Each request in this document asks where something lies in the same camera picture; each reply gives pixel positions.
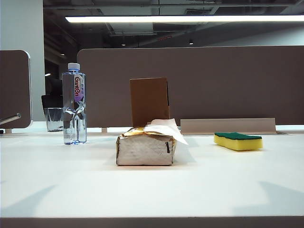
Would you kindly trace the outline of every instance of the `ceiling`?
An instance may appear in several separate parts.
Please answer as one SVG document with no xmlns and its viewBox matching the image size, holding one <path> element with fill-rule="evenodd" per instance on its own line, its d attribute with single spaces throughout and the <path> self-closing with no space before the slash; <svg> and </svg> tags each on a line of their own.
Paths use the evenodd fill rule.
<svg viewBox="0 0 304 228">
<path fill-rule="evenodd" d="M 43 0 L 43 4 L 46 59 L 56 64 L 75 58 L 83 48 L 140 47 L 222 24 L 72 24 L 65 16 L 304 14 L 304 0 Z"/>
</svg>

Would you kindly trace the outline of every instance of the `plastic bottle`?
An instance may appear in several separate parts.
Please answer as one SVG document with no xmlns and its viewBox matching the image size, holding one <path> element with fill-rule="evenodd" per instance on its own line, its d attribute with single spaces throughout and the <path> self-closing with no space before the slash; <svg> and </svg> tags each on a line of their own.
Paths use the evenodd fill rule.
<svg viewBox="0 0 304 228">
<path fill-rule="evenodd" d="M 69 63 L 62 74 L 64 143 L 86 143 L 86 75 L 78 63 Z"/>
</svg>

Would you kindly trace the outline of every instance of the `gray partition panel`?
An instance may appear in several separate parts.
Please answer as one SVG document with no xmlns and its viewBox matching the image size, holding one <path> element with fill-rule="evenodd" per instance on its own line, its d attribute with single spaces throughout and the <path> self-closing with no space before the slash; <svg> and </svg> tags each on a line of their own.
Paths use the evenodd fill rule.
<svg viewBox="0 0 304 228">
<path fill-rule="evenodd" d="M 89 127 L 131 126 L 129 79 L 166 77 L 171 117 L 304 124 L 304 46 L 84 49 Z"/>
<path fill-rule="evenodd" d="M 0 50 L 0 119 L 16 113 L 21 118 L 0 128 L 25 128 L 31 123 L 29 55 L 22 50 Z"/>
</svg>

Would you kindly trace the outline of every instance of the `yellow sponge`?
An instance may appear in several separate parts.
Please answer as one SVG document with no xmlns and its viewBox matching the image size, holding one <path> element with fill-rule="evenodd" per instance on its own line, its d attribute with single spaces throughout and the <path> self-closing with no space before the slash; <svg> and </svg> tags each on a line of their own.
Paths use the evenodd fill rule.
<svg viewBox="0 0 304 228">
<path fill-rule="evenodd" d="M 261 136 L 233 133 L 214 133 L 214 142 L 235 151 L 258 150 L 263 148 Z"/>
</svg>

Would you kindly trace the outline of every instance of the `paper sheet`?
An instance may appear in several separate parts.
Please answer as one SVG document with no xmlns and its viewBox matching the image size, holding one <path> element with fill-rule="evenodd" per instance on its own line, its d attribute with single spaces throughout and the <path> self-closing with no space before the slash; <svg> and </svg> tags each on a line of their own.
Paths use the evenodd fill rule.
<svg viewBox="0 0 304 228">
<path fill-rule="evenodd" d="M 177 128 L 177 125 L 175 123 L 175 119 L 169 119 L 169 120 L 152 120 L 151 124 L 146 125 L 143 129 L 145 132 L 159 132 L 164 135 L 170 135 L 177 141 L 188 145 L 186 140 L 181 135 L 179 129 Z"/>
</svg>

